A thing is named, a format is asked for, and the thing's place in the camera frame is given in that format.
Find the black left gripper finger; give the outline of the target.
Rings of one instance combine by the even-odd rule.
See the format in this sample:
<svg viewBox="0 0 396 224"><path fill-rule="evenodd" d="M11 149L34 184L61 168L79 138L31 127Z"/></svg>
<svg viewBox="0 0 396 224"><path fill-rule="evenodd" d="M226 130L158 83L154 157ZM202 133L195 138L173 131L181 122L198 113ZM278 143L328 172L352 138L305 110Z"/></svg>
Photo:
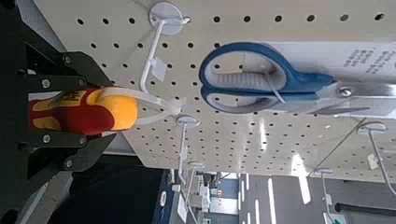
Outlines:
<svg viewBox="0 0 396 224"><path fill-rule="evenodd" d="M112 86L98 63L81 51L60 53L52 60L42 55L29 56L27 69L19 72L18 79L18 88L27 93Z"/></svg>
<svg viewBox="0 0 396 224"><path fill-rule="evenodd" d="M49 168L82 172L98 161L116 136L33 130L18 143L18 149L27 153L28 167L33 172Z"/></svg>

